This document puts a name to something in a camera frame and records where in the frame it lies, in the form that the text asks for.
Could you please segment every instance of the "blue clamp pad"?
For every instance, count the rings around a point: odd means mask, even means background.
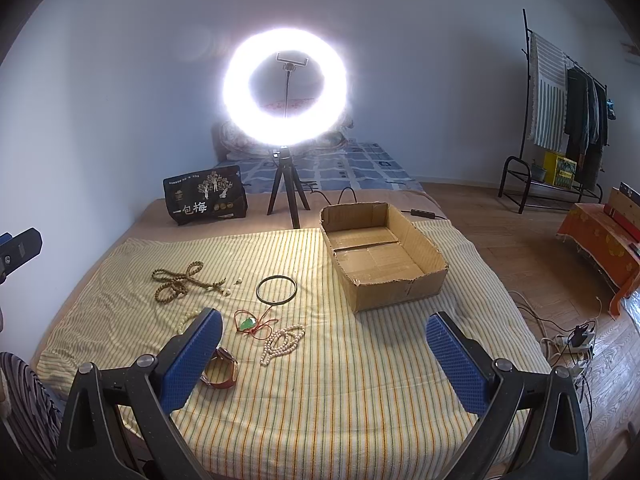
[[[158,401],[167,415],[185,405],[221,338],[222,316],[211,310],[162,377]]]
[[[484,415],[489,408],[489,384],[458,338],[434,314],[426,327],[427,343],[466,412]]]

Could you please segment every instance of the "black package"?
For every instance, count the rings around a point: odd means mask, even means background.
[[[187,173],[166,178],[163,183],[167,211],[178,225],[246,216],[246,194],[238,166]]]

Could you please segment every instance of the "cardboard box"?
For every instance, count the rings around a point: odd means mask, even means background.
[[[635,204],[640,206],[640,194],[629,186],[629,184],[625,184],[624,182],[620,182],[620,193],[628,196],[631,200],[634,201]]]
[[[439,293],[449,264],[395,207],[338,204],[322,209],[320,219],[354,312]]]
[[[613,218],[616,224],[629,233],[636,242],[640,242],[640,229],[623,217],[616,209],[613,209],[609,204],[605,204],[604,213]]]
[[[574,184],[575,161],[555,152],[546,152],[543,167],[546,170],[545,182],[547,184],[571,189]]]
[[[612,187],[607,205],[619,212],[636,229],[640,229],[640,206],[627,195]]]

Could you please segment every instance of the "yellow box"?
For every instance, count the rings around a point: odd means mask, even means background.
[[[576,168],[574,160],[554,152],[546,152],[543,168],[546,170],[545,182],[547,184],[571,189]]]

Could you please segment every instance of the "yellow striped cloth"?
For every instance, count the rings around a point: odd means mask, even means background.
[[[460,447],[476,417],[465,413],[424,338],[430,314],[445,310],[493,357],[548,372],[538,343],[502,283],[449,221],[417,222],[450,263],[439,295],[353,314],[318,229],[234,235],[187,242],[129,239],[113,250],[52,332],[40,378],[68,392],[77,366],[130,365],[157,353],[201,308],[218,309],[222,346],[240,363],[228,390],[198,384],[172,418],[204,467],[231,478],[432,478]],[[231,295],[192,288],[169,304],[154,301],[155,267],[183,270],[202,260],[198,278],[226,278]],[[236,332],[234,312],[266,309],[255,286],[270,274],[298,282],[289,304],[274,307],[276,327],[302,323],[291,354],[259,364],[263,344]],[[238,279],[240,285],[233,285]],[[272,298],[288,293],[272,282]],[[125,424],[137,431],[129,409]],[[500,459],[513,451],[520,413]]]

